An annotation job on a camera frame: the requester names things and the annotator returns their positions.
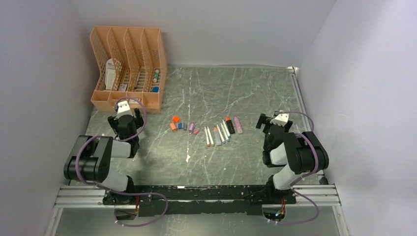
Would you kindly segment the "peach marker cap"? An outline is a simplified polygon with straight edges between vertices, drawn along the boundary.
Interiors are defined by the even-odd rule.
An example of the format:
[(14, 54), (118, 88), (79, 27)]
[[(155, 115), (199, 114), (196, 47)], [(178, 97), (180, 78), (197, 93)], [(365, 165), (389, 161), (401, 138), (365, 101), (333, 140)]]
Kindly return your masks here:
[(171, 122), (170, 123), (170, 129), (173, 131), (173, 132), (176, 132), (177, 131), (177, 124), (175, 123), (175, 122)]

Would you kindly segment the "black orange highlighter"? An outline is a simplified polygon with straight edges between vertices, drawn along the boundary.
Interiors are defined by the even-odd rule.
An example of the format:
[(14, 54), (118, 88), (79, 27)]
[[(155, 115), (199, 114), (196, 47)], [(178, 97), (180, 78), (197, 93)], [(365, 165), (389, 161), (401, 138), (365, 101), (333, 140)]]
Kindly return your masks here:
[(226, 125), (230, 134), (235, 134), (233, 123), (229, 117), (226, 117)]

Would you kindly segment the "white pen blue cap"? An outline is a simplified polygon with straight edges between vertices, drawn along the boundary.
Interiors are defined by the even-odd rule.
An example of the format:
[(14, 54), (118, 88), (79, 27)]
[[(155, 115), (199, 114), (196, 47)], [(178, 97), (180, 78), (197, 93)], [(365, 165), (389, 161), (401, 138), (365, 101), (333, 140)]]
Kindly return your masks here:
[(229, 139), (231, 138), (231, 134), (230, 134), (230, 132), (229, 132), (229, 129), (228, 129), (228, 127), (227, 127), (227, 124), (226, 124), (225, 120), (222, 120), (222, 124), (223, 124), (224, 130), (225, 130), (225, 132), (226, 132), (227, 138), (228, 138), (228, 140), (229, 140)]

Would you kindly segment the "white pen teal cap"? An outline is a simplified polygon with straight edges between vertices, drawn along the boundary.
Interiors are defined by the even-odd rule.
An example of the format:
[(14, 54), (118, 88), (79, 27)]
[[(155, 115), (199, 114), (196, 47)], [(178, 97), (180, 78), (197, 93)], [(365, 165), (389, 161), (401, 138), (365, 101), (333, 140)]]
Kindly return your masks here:
[(226, 140), (227, 142), (229, 142), (229, 141), (230, 141), (230, 139), (229, 139), (228, 133), (227, 133), (227, 131), (226, 131), (226, 127), (224, 126), (224, 124), (223, 124), (223, 123), (221, 123), (220, 125), (221, 125), (221, 129), (222, 129), (222, 132), (223, 132), (223, 135), (224, 135), (225, 140)]

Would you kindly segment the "white marker orange end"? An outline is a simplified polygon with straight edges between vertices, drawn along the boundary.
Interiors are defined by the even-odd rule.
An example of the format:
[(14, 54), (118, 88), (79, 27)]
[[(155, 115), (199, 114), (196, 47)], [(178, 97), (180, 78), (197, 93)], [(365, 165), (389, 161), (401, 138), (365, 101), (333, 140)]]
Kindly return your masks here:
[(205, 131), (205, 135), (206, 135), (207, 147), (210, 147), (211, 146), (211, 143), (210, 143), (209, 134), (208, 134), (208, 131), (207, 131), (207, 127), (206, 126), (204, 126), (204, 131)]

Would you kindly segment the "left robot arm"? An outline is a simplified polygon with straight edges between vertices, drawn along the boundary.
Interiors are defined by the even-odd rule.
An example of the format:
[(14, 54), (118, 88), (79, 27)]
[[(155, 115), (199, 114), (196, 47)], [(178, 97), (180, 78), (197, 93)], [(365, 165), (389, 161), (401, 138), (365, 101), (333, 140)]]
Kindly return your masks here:
[(68, 180), (86, 184), (99, 184), (116, 191), (123, 204), (134, 202), (136, 190), (130, 176), (111, 168), (112, 158), (134, 158), (139, 150), (137, 130), (145, 124), (138, 108), (118, 109), (116, 116), (108, 117), (116, 137), (80, 135), (64, 165), (63, 174)]

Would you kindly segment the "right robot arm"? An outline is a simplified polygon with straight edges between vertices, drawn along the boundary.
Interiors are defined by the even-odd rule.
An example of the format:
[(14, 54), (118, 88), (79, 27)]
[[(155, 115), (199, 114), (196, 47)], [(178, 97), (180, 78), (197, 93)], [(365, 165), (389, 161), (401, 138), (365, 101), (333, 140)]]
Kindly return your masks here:
[(260, 114), (256, 128), (264, 126), (263, 163), (282, 169), (269, 177), (266, 183), (266, 199), (276, 204), (304, 177), (329, 166), (329, 157), (314, 132), (290, 132), (293, 122), (289, 113), (276, 111), (273, 117)]

